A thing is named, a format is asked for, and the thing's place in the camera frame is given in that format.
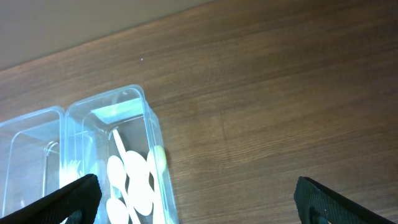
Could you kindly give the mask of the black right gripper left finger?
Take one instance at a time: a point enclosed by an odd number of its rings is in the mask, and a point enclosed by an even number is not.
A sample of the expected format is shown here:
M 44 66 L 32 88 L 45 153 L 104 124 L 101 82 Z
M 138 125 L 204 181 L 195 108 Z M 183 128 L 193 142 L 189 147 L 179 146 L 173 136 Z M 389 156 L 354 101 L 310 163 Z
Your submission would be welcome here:
M 87 174 L 44 198 L 1 218 L 1 223 L 87 223 L 95 221 L 102 197 L 98 177 Z

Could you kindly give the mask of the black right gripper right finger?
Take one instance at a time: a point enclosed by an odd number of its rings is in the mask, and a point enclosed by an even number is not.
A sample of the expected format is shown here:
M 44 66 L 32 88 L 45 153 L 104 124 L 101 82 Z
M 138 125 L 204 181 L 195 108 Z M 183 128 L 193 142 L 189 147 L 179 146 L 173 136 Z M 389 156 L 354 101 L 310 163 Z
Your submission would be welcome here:
M 298 178 L 294 201 L 302 224 L 394 224 L 309 177 Z

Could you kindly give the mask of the white fork tines down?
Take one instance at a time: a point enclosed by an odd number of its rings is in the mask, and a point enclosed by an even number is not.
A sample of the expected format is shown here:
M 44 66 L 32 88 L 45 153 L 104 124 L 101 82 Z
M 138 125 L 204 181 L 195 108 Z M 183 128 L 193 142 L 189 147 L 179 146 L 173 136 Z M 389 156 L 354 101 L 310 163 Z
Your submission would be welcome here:
M 60 168 L 60 186 L 64 187 L 71 182 L 81 178 L 83 172 L 80 169 L 81 161 L 71 160 L 65 162 Z

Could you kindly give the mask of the yellow plastic spoon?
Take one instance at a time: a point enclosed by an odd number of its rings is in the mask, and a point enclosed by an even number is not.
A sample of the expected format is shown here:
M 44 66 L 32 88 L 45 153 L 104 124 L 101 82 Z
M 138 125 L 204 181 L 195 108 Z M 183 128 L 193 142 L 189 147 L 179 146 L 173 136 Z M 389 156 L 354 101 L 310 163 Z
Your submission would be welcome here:
M 163 173 L 167 165 L 164 148 L 160 145 L 154 146 L 153 150 L 148 153 L 147 163 L 149 164 L 150 173 L 152 174 L 154 179 L 153 223 L 166 224 L 167 215 L 164 212 L 164 206 L 161 196 Z

